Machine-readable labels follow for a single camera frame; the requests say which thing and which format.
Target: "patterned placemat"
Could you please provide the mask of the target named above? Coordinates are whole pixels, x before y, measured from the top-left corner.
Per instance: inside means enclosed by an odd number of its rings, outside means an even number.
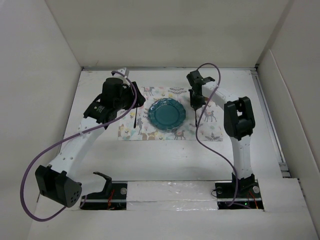
[[[118,140],[196,140],[196,119],[195,110],[190,106],[190,94],[187,88],[183,87],[141,87],[146,101],[140,108],[133,109],[128,115],[119,121]],[[180,102],[186,111],[186,119],[175,131],[163,132],[152,126],[148,120],[149,107],[163,98],[172,98]],[[202,109],[196,111],[199,119]],[[219,107],[210,102],[199,126],[199,139],[202,141],[222,141],[223,134],[217,122],[216,113]]]

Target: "teal plate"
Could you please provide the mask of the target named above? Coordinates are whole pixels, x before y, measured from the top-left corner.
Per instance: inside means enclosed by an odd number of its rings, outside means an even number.
[[[170,131],[184,122],[186,110],[180,102],[172,98],[162,98],[151,105],[148,118],[157,129]]]

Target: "white wall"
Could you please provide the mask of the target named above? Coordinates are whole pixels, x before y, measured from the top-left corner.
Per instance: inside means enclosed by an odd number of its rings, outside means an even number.
[[[32,221],[20,205],[21,179],[29,162],[62,138],[80,71],[44,0],[0,0],[2,240],[28,236]],[[39,192],[34,171],[26,191],[34,211]]]
[[[320,1],[295,0],[258,72],[285,160],[320,234]]]
[[[46,0],[81,66],[254,67],[288,0]]]

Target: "plate center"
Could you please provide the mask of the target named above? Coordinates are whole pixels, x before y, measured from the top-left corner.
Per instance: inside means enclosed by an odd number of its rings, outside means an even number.
[[[172,125],[179,119],[179,111],[172,105],[163,105],[156,109],[154,117],[162,125]]]

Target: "white table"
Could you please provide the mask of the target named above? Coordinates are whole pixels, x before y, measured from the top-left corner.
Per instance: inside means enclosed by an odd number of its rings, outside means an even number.
[[[132,70],[129,78],[139,87],[188,87],[186,75],[191,70]],[[202,69],[201,74],[218,79],[216,70],[211,68]],[[73,207],[47,223],[33,222],[29,239],[315,239],[298,181],[282,178],[250,70],[227,68],[221,69],[221,74],[222,87],[251,99],[256,121],[251,166],[260,184],[265,211],[217,210],[217,202],[210,196],[214,183],[207,181],[230,180],[232,169],[196,141],[118,141],[119,124],[114,123],[96,140],[79,175],[99,171],[114,181],[151,182],[128,184],[126,211],[84,211]],[[76,131],[83,112],[110,76],[109,71],[81,73],[66,136]],[[218,121],[223,126],[221,117]],[[223,136],[222,142],[205,143],[232,161],[231,141],[224,131]],[[161,183],[152,181],[196,181],[192,182],[196,187],[183,188],[183,182],[162,182],[159,186]],[[172,183],[179,186],[174,191],[177,194],[169,191]],[[175,206],[184,207],[177,211]],[[41,197],[35,214],[49,216],[60,207]]]

